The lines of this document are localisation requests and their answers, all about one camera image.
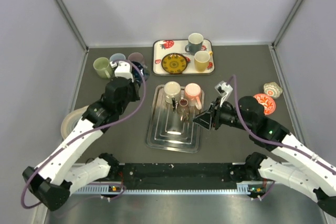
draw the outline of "yellow patterned plate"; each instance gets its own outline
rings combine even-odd
[[[182,54],[168,54],[163,57],[161,66],[162,68],[171,74],[182,73],[187,68],[187,59]]]

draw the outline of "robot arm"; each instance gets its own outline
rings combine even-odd
[[[230,85],[219,83],[215,89],[220,94],[210,108],[195,117],[194,122],[210,130],[218,129],[222,124],[244,130],[236,109],[226,100],[232,92]],[[255,144],[287,160],[295,168],[275,162],[270,157],[253,153],[246,158],[245,165],[234,165],[230,171],[231,178],[240,182],[243,178],[251,180],[271,179],[293,188],[317,202],[325,212],[336,216],[336,169],[317,154],[299,142],[288,129],[264,115],[264,107],[253,97],[239,100],[239,111],[247,127],[258,137],[275,143],[286,144],[304,151],[312,158],[307,158],[295,150],[275,146],[249,138]],[[332,171],[320,166],[317,161]]]
[[[106,177],[113,167],[119,164],[112,155],[101,154],[93,162],[71,170],[83,152],[101,137],[108,127],[88,133],[71,145],[70,142],[84,132],[117,121],[129,102],[140,99],[140,83],[134,81],[131,65],[121,62],[115,63],[114,66],[116,77],[106,85],[105,93],[98,101],[89,105],[74,130],[53,154],[61,148],[64,150],[45,165],[30,183],[29,191],[51,211],[60,208],[77,189]],[[36,167],[28,166],[23,172],[24,180],[27,181],[44,162],[45,160]]]

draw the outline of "white wall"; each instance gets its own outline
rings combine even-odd
[[[83,49],[54,0],[0,7],[0,223],[30,223],[33,211],[20,206],[22,172],[59,144]]]
[[[273,41],[296,0],[63,0],[89,46],[152,45],[198,31],[214,43]]]
[[[305,0],[278,52],[305,140],[336,165],[335,0]]]

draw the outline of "orange patterned bowl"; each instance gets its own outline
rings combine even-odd
[[[275,111],[275,101],[272,97],[266,94],[256,94],[253,96],[257,101],[264,106],[264,114],[271,115]]]

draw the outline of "coral pink mug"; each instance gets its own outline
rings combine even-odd
[[[201,87],[195,83],[189,83],[184,88],[184,98],[188,100],[190,106],[196,106],[198,110],[202,109]]]

